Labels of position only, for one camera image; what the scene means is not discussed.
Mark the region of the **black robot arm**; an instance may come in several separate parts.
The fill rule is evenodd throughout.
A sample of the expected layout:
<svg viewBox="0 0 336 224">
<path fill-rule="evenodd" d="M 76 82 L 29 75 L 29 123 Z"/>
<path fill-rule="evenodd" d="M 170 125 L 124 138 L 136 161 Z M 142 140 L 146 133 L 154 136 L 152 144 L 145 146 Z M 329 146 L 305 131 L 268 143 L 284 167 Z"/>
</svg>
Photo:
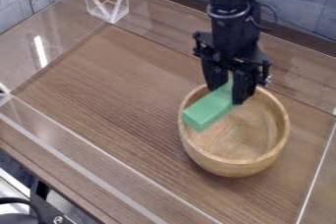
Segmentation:
<svg viewBox="0 0 336 224">
<path fill-rule="evenodd" d="M 196 31 L 193 53 L 201 58 L 209 90 L 228 82 L 232 104 L 241 105 L 257 85 L 266 85 L 272 60 L 258 46 L 261 4 L 257 0 L 209 0 L 210 32 Z"/>
</svg>

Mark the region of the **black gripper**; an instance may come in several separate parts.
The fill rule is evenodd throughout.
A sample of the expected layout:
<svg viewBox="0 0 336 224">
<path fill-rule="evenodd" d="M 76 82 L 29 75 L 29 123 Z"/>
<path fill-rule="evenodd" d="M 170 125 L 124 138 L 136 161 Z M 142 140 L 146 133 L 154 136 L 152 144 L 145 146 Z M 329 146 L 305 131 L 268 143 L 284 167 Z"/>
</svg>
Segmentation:
<svg viewBox="0 0 336 224">
<path fill-rule="evenodd" d="M 258 47 L 257 19 L 210 20 L 210 31 L 193 33 L 193 54 L 201 59 L 209 90 L 228 82 L 233 74 L 232 104 L 241 105 L 253 95 L 256 85 L 269 83 L 270 58 Z"/>
</svg>

